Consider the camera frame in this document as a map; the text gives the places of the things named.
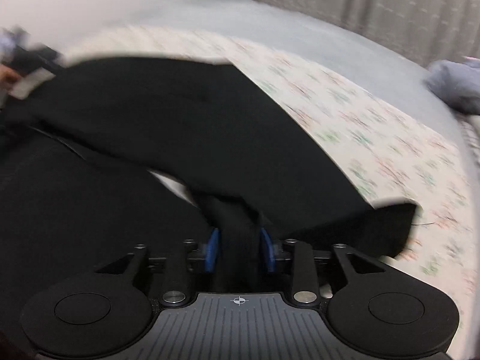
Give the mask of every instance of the hand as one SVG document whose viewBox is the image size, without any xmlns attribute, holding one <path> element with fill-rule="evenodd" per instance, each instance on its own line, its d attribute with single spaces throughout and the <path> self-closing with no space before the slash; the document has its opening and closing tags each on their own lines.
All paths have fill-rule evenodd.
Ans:
<svg viewBox="0 0 480 360">
<path fill-rule="evenodd" d="M 0 64 L 0 89 L 11 91 L 21 78 L 21 75 L 15 70 Z"/>
</svg>

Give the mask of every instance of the floral pattern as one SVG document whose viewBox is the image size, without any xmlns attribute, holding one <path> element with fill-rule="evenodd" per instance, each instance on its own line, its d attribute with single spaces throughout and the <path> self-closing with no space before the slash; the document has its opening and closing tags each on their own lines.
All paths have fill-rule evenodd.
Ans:
<svg viewBox="0 0 480 360">
<path fill-rule="evenodd" d="M 416 200 L 422 210 L 406 248 L 387 262 L 455 301 L 461 323 L 448 353 L 461 357 L 477 259 L 470 186 L 455 145 L 318 63 L 248 40 L 125 27 L 86 39 L 65 55 L 72 63 L 119 54 L 230 61 L 328 153 L 369 202 Z"/>
</svg>

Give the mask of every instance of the gray ribbed plate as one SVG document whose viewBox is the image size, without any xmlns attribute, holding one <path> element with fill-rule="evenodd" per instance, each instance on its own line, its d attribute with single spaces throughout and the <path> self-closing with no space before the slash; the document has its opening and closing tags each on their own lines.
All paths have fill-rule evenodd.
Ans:
<svg viewBox="0 0 480 360">
<path fill-rule="evenodd" d="M 373 360 L 339 341 L 313 310 L 279 294 L 199 294 L 195 303 L 160 313 L 152 329 L 105 360 Z M 447 360 L 445 354 L 431 360 Z"/>
</svg>

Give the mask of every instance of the black fabric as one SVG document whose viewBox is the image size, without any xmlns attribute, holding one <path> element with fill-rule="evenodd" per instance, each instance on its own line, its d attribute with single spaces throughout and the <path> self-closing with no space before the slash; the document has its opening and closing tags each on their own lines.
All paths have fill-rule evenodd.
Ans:
<svg viewBox="0 0 480 360">
<path fill-rule="evenodd" d="M 255 262 L 261 213 L 273 237 L 394 256 L 415 210 L 386 207 L 375 221 L 321 148 L 231 65 L 88 61 L 9 102 L 0 122 L 0 329 L 22 346 L 30 296 L 136 243 L 154 254 L 222 226 L 223 247 L 241 244 L 241 257 L 251 245 Z M 203 212 L 147 168 L 182 181 Z M 229 257 L 234 272 L 242 261 Z"/>
</svg>

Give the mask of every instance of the curtain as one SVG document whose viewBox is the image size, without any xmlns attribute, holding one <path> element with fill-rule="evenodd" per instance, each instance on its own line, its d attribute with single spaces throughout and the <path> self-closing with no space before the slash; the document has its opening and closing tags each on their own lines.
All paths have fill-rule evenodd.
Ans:
<svg viewBox="0 0 480 360">
<path fill-rule="evenodd" d="M 258 1 L 357 32 L 422 66 L 480 57 L 480 0 Z"/>
</svg>

